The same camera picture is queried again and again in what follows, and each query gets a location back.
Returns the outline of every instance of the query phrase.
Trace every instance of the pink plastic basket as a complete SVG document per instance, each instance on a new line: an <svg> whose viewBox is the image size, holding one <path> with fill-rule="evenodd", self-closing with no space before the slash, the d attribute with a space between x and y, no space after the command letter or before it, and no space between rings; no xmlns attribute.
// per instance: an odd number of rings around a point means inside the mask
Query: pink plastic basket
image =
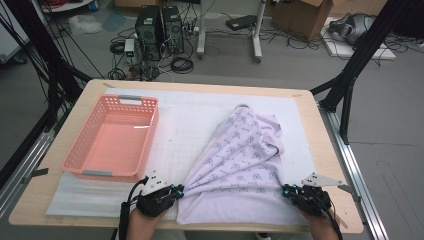
<svg viewBox="0 0 424 240"><path fill-rule="evenodd" d="M63 170L84 179L137 182L144 177L158 120L156 98L100 96Z"/></svg>

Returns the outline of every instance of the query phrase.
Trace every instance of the concrete floor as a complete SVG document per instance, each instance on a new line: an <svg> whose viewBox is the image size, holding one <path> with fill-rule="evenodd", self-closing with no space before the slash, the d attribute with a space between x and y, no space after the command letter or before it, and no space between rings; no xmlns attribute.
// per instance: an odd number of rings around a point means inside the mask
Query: concrete floor
<svg viewBox="0 0 424 240"><path fill-rule="evenodd" d="M93 14L105 23L113 10L90 13L85 9L75 14ZM225 28L225 17L210 20L210 25ZM264 20L264 28L269 27ZM115 31L75 36L76 41L104 75L111 68L110 39L119 31L133 27L134 18L124 19ZM77 68L98 76L78 49L65 38ZM261 41L263 60L252 58L250 39L228 35L207 38L206 55L199 60L194 54L195 68L187 75L170 73L177 83L258 86L271 88L312 89L337 76L346 61L330 57L323 45L317 50L294 49L287 39ZM424 188L420 187L424 169L424 54L409 50L396 53L395 61L370 62L355 85L349 140L374 203L390 239L422 239L424 236ZM162 74L159 82L170 82ZM316 96L321 100L325 94ZM0 65L0 167L13 154L23 138L46 109L43 92L30 64ZM109 239L108 228L35 228L11 226L8 214L0 220L1 239ZM254 239L253 234L187 234L189 239ZM346 235L345 239L370 239L367 231Z"/></svg>

